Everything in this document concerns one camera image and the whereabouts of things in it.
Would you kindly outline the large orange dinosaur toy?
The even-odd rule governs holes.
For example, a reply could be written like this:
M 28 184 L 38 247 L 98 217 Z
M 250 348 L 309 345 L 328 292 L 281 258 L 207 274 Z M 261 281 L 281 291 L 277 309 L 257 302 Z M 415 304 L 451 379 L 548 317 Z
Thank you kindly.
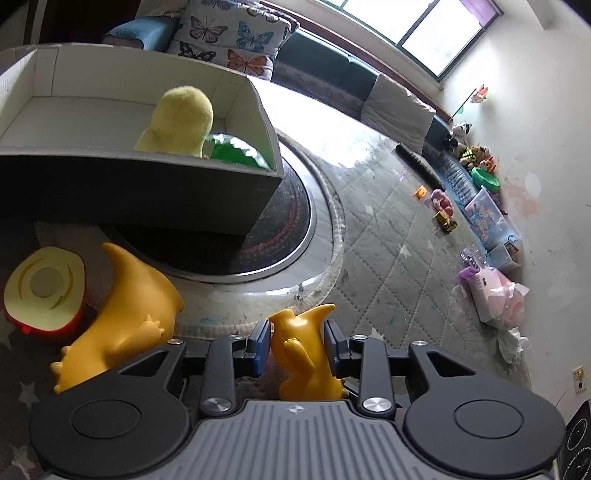
M 94 322 L 50 365 L 56 394 L 167 342 L 184 309 L 180 293 L 158 270 L 114 243 L 101 248 L 113 270 L 111 288 Z

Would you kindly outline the green toy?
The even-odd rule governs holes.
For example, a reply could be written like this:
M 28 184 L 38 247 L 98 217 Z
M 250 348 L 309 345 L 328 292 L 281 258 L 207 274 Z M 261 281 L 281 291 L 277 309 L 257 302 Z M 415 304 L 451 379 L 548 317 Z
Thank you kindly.
M 213 160 L 270 171 L 263 155 L 241 138 L 224 133 L 209 134 L 205 143 L 211 146 L 209 158 Z

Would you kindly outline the green bowl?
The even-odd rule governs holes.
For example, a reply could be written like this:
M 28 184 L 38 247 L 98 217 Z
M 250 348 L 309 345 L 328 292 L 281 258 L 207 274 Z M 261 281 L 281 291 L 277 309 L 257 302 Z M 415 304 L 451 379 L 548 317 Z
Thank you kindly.
M 496 177 L 483 168 L 473 168 L 471 170 L 471 176 L 475 186 L 478 188 L 486 188 L 490 193 L 498 193 L 501 189 L 501 184 Z

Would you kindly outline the black roll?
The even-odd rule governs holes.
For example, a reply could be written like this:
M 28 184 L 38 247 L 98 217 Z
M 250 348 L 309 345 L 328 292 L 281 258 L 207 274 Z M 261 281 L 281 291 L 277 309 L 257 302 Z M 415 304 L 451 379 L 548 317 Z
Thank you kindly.
M 439 189 L 442 191 L 445 190 L 440 177 L 421 155 L 408 149 L 408 147 L 402 143 L 399 143 L 396 146 L 394 152 L 396 152 L 396 154 L 400 156 L 401 159 L 403 159 L 423 179 L 430 189 Z

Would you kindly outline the grey folded blanket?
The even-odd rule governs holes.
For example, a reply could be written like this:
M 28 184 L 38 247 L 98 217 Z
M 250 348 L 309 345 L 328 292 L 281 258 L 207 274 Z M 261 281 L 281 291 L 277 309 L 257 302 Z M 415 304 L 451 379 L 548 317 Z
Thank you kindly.
M 370 128 L 421 154 L 436 110 L 413 92 L 380 74 L 361 111 Z

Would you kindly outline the yellow plush duck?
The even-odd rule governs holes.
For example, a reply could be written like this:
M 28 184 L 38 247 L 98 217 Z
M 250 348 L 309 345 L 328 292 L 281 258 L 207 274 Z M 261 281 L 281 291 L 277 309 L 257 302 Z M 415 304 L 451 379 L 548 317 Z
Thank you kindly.
M 134 150 L 201 158 L 214 114 L 211 100 L 193 86 L 167 90 Z

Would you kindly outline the white cardboard box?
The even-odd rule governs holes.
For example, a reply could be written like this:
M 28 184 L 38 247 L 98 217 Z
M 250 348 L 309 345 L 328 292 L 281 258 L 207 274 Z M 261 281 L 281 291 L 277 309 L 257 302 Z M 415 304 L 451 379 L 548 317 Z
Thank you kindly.
M 163 94 L 193 86 L 212 129 L 264 166 L 135 145 Z M 171 269 L 223 275 L 283 179 L 279 140 L 245 75 L 167 54 L 91 44 L 1 55 L 1 227 L 100 227 Z

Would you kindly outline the wall socket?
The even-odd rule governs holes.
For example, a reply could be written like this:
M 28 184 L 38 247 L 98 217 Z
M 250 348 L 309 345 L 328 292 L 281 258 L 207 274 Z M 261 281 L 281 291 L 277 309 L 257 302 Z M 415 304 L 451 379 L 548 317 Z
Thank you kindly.
M 575 393 L 579 394 L 586 390 L 586 376 L 583 366 L 576 367 L 572 371 Z

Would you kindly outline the clear plastic toy bin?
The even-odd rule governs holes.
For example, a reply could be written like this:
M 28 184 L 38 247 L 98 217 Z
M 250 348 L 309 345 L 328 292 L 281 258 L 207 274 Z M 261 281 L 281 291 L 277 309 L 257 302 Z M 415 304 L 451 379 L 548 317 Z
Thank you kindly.
M 504 274 L 519 269 L 523 259 L 521 234 L 501 212 L 485 187 L 466 205 L 464 212 L 484 246 L 490 263 Z

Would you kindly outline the half apple toy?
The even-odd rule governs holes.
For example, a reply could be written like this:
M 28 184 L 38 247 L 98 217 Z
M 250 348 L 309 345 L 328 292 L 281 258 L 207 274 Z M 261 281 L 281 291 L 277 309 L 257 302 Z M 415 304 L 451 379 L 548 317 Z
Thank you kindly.
M 42 247 L 10 275 L 4 288 L 4 311 L 25 335 L 63 339 L 81 320 L 85 292 L 82 258 L 59 247 Z

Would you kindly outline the small orange dinosaur toy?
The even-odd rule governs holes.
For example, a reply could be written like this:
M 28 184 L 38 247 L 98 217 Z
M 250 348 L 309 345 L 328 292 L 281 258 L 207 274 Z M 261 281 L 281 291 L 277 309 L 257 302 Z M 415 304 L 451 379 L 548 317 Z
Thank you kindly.
M 346 395 L 342 380 L 332 375 L 322 340 L 322 322 L 334 310 L 335 304 L 324 304 L 300 315 L 283 309 L 267 318 L 273 324 L 273 358 L 288 375 L 280 384 L 280 400 L 332 401 Z

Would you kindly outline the window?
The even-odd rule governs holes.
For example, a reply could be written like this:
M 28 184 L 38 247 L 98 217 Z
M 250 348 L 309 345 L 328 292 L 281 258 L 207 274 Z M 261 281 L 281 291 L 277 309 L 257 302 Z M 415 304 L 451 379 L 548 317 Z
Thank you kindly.
M 327 4 L 402 51 L 437 80 L 502 15 L 493 1 L 342 0 Z

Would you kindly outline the blue sofa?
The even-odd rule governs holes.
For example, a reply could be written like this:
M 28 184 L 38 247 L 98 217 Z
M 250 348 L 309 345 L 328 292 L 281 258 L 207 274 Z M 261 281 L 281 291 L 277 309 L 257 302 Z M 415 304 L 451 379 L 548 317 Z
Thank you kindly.
M 164 52 L 178 20 L 167 16 L 143 17 L 121 24 L 103 37 L 105 44 Z M 356 56 L 321 37 L 297 30 L 274 60 L 271 80 L 360 120 L 363 103 L 370 96 L 379 72 Z M 436 116 L 422 143 L 421 155 L 442 177 L 454 200 L 466 206 L 480 192 L 471 175 L 449 149 L 451 133 Z

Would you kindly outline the pink toy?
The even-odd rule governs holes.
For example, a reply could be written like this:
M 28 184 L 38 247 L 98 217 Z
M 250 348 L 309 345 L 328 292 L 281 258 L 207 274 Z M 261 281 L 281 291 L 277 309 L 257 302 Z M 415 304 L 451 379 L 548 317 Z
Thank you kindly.
M 431 202 L 436 211 L 445 213 L 449 218 L 454 216 L 454 204 L 444 190 L 435 189 L 431 194 Z

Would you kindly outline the stuffed animals pile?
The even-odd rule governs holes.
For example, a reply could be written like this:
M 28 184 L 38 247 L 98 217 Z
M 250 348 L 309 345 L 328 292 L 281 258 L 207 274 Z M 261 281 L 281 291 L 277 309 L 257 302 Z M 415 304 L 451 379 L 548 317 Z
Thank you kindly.
M 460 164 L 471 172 L 474 168 L 481 168 L 488 173 L 494 173 L 497 164 L 490 150 L 482 145 L 470 145 L 468 135 L 472 130 L 469 122 L 455 124 L 448 136 L 448 145 Z

